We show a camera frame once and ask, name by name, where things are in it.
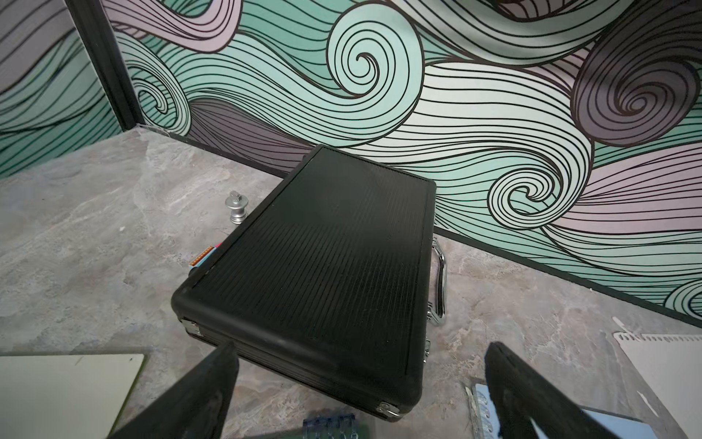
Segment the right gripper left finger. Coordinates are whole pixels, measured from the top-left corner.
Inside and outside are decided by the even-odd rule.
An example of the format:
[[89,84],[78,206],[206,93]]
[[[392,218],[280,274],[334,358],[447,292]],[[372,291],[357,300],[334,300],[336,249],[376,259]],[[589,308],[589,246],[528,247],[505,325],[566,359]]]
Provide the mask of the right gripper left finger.
[[219,438],[239,374],[231,342],[217,347],[113,438]]

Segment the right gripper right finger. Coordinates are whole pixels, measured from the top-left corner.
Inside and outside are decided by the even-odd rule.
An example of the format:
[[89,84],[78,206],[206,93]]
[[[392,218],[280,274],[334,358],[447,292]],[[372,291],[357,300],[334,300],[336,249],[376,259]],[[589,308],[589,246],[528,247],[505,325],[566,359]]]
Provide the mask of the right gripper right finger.
[[490,343],[484,363],[501,438],[616,437],[504,343]]

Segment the dark green spiral notebook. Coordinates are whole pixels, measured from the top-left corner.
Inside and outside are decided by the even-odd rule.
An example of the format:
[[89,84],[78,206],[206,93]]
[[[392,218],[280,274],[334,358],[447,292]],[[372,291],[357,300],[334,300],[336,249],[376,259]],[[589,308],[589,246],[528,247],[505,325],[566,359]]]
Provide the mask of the dark green spiral notebook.
[[342,414],[338,416],[318,416],[303,420],[302,426],[274,435],[274,438],[303,439],[360,439],[361,427],[356,416]]

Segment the torn lined paper page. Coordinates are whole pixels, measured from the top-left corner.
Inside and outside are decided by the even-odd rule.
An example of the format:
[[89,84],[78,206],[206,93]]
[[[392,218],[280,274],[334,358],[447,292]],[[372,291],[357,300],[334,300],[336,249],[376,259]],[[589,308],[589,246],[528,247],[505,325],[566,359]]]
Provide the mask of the torn lined paper page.
[[689,438],[701,437],[701,336],[617,332],[614,339]]

